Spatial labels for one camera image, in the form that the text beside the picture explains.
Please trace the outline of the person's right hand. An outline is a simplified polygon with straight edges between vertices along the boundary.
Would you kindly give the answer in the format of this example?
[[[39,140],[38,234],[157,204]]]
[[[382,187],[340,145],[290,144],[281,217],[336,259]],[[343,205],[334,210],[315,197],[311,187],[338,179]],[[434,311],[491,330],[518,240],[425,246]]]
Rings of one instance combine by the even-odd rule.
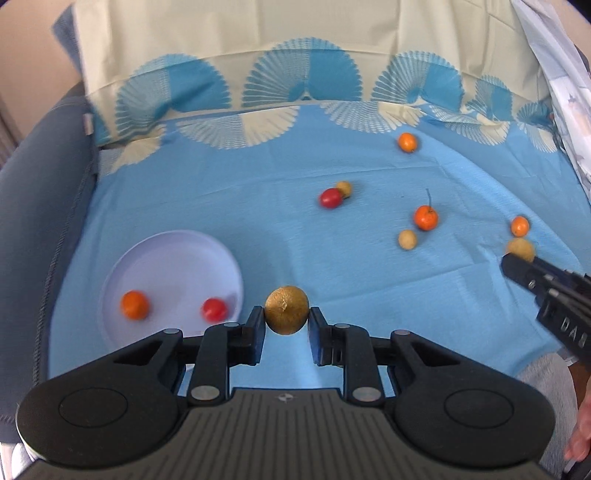
[[[577,422],[565,449],[565,459],[583,461],[590,453],[591,395],[587,390],[579,407]]]

